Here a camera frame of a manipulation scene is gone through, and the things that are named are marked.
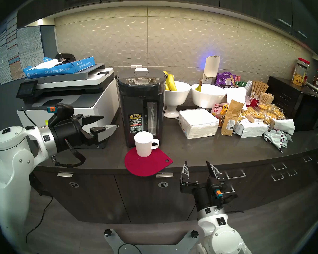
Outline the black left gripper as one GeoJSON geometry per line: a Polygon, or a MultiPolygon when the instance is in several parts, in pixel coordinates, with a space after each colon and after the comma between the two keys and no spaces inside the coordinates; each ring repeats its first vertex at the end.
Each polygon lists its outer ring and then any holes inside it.
{"type": "Polygon", "coordinates": [[[57,152],[69,149],[66,140],[74,147],[82,144],[100,144],[108,139],[116,131],[119,125],[92,127],[90,128],[90,133],[82,129],[82,126],[95,123],[103,118],[104,116],[100,115],[69,117],[63,120],[52,117],[52,135],[54,137],[57,152]]]}

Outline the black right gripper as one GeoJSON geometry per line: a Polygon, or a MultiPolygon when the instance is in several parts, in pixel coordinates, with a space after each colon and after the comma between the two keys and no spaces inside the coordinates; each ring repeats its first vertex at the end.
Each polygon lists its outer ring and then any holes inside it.
{"type": "Polygon", "coordinates": [[[211,191],[218,187],[218,180],[225,180],[224,171],[218,170],[209,161],[206,161],[206,164],[211,176],[206,182],[189,178],[187,161],[184,162],[180,176],[180,191],[193,195],[197,211],[211,206],[211,191]]]}

